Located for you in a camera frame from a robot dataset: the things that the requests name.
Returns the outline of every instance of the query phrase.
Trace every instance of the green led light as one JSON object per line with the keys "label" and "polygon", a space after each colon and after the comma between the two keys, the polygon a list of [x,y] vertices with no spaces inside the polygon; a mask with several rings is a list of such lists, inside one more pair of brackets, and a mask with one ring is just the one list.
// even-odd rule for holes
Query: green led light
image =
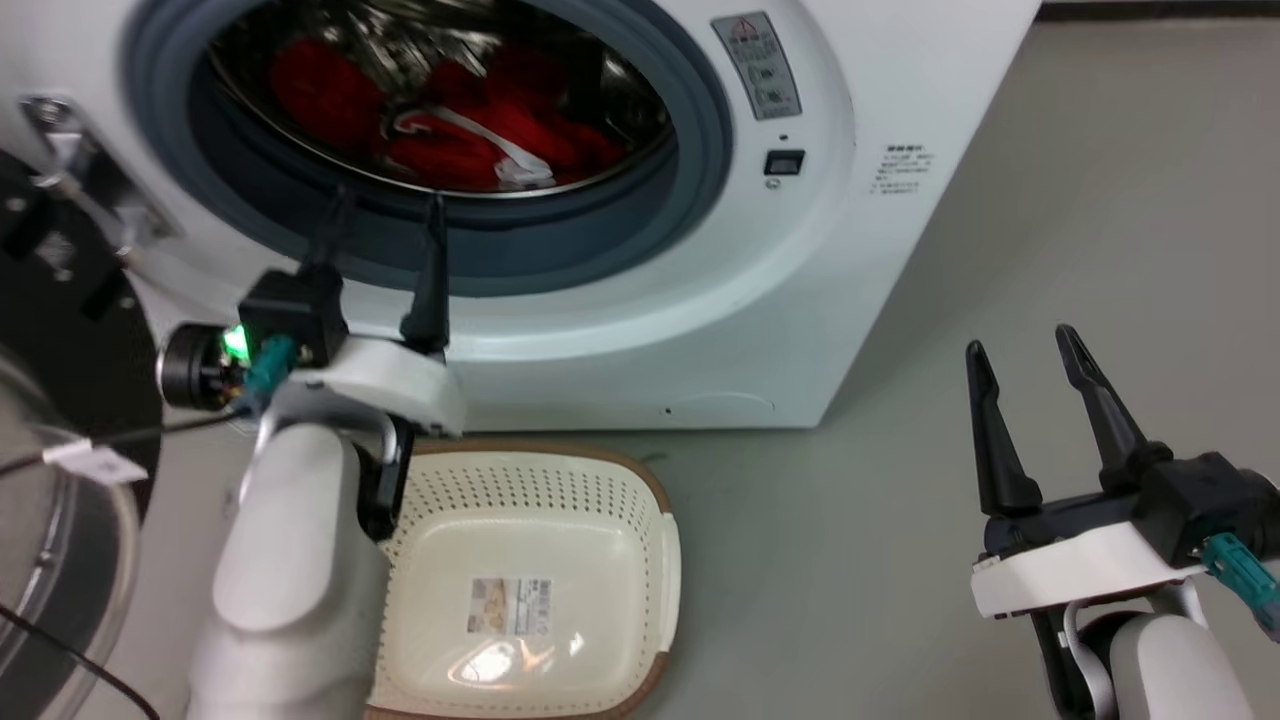
{"label": "green led light", "polygon": [[223,333],[223,350],[248,365],[248,337],[244,334],[244,325],[236,325]]}

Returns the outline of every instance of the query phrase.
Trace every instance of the gray floor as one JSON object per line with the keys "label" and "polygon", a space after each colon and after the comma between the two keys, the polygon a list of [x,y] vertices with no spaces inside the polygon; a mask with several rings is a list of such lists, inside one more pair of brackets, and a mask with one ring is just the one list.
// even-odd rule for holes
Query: gray floor
{"label": "gray floor", "polygon": [[[1064,320],[1151,436],[1280,474],[1276,67],[1275,23],[1037,28],[820,429],[588,438],[648,459],[682,533],[677,646],[641,716],[1052,716],[1029,623],[984,621],[968,592],[964,346],[986,342],[1048,497],[1098,465]],[[165,717],[246,455],[229,432],[165,450],[113,659]],[[1280,647],[1199,587],[1258,715],[1280,715]]]}

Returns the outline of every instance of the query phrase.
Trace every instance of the teal connector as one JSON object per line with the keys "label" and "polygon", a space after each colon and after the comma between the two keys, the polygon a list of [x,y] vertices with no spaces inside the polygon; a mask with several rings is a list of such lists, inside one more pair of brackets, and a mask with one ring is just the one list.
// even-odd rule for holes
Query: teal connector
{"label": "teal connector", "polygon": [[1208,574],[1234,592],[1258,619],[1267,635],[1280,642],[1280,589],[1275,577],[1234,534],[1204,541],[1201,557]]}
{"label": "teal connector", "polygon": [[244,373],[244,387],[232,404],[234,409],[247,409],[255,418],[266,411],[275,389],[288,379],[298,364],[298,346],[285,336],[266,338],[253,355],[253,364]]}

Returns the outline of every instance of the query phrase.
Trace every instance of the basket rim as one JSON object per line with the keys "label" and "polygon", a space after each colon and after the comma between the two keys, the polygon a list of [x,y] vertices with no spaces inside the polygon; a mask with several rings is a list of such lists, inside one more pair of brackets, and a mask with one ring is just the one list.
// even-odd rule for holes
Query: basket rim
{"label": "basket rim", "polygon": [[658,478],[645,468],[639,460],[628,455],[599,447],[594,445],[577,445],[567,442],[544,442],[532,439],[503,439],[503,438],[468,438],[456,441],[419,441],[413,446],[413,455],[443,455],[445,452],[538,452],[543,455],[566,455],[570,457],[585,457],[588,460],[600,460],[621,465],[636,474],[653,493],[658,502],[658,510],[663,515],[671,514],[671,498],[667,497],[667,488]]}
{"label": "basket rim", "polygon": [[[530,439],[506,439],[506,438],[468,438],[457,441],[438,441],[428,439],[419,441],[413,445],[413,455],[444,455],[448,452],[536,452],[543,455],[564,455],[570,457],[585,457],[588,460],[600,460],[604,462],[612,462],[631,470],[641,480],[644,480],[645,487],[653,493],[654,501],[658,503],[658,510],[663,515],[671,515],[671,498],[667,497],[667,489],[662,486],[658,478],[645,468],[639,460],[632,459],[622,452],[609,450],[607,447],[599,447],[594,445],[577,445],[566,442],[544,442],[544,441],[530,441]],[[662,682],[663,675],[667,673],[667,664],[671,660],[669,651],[655,652],[653,656],[653,665],[649,666],[649,674],[645,679],[640,682],[640,687],[635,689],[626,700],[599,712],[588,712],[582,715],[556,715],[538,717],[536,720],[622,720],[634,712],[640,703],[648,698],[654,689],[657,689],[658,683]],[[365,720],[403,720],[406,717],[413,717],[417,720],[474,720],[471,717],[453,716],[453,715],[424,715],[419,712],[404,712],[402,710],[392,710],[388,707],[379,707],[376,705],[366,705],[365,707]]]}

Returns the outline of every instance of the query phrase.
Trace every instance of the sticker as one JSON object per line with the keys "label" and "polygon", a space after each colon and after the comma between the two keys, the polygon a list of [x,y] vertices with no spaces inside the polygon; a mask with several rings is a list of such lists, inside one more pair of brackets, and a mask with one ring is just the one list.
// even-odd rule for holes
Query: sticker
{"label": "sticker", "polygon": [[550,635],[552,582],[530,578],[471,580],[467,632],[508,637]]}
{"label": "sticker", "polygon": [[800,114],[800,94],[769,15],[750,13],[719,18],[712,20],[712,28],[733,60],[755,119]]}
{"label": "sticker", "polygon": [[93,447],[88,438],[46,448],[45,462],[104,486],[147,479],[141,465],[109,446]]}
{"label": "sticker", "polygon": [[933,169],[933,152],[923,145],[890,145],[872,181],[872,195],[915,195]]}

